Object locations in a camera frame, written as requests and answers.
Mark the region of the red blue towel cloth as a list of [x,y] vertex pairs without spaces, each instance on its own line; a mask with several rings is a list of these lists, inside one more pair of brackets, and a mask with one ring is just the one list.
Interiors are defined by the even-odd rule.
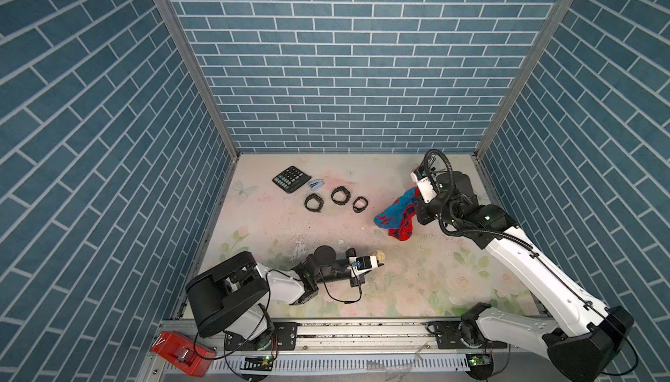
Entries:
[[413,235],[413,219],[415,218],[415,196],[420,195],[419,189],[408,189],[392,205],[374,218],[374,223],[387,230],[389,236],[404,242]]

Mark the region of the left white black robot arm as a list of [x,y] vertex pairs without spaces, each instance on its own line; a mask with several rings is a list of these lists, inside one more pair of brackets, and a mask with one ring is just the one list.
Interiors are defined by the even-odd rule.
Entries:
[[191,279],[185,288],[199,338],[228,332],[247,341],[272,333],[270,303],[302,305],[330,282],[347,281],[357,289],[366,275],[382,267],[385,255],[359,256],[348,249],[339,258],[334,248],[320,246],[290,270],[258,263],[249,251],[236,254]]

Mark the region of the gold watch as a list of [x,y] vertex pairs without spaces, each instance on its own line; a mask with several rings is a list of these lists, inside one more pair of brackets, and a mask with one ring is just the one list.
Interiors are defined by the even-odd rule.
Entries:
[[379,250],[373,251],[370,253],[370,256],[375,259],[378,267],[382,267],[385,264],[386,256],[382,251]]

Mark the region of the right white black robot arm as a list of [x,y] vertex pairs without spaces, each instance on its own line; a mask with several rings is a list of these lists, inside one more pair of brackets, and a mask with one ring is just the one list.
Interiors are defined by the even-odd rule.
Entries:
[[628,342],[633,316],[609,307],[560,270],[499,206],[482,205],[469,177],[416,167],[415,212],[422,224],[436,221],[443,233],[468,238],[502,263],[544,305],[545,318],[504,312],[477,303],[462,314],[464,343],[516,345],[548,359],[570,381],[594,381]]

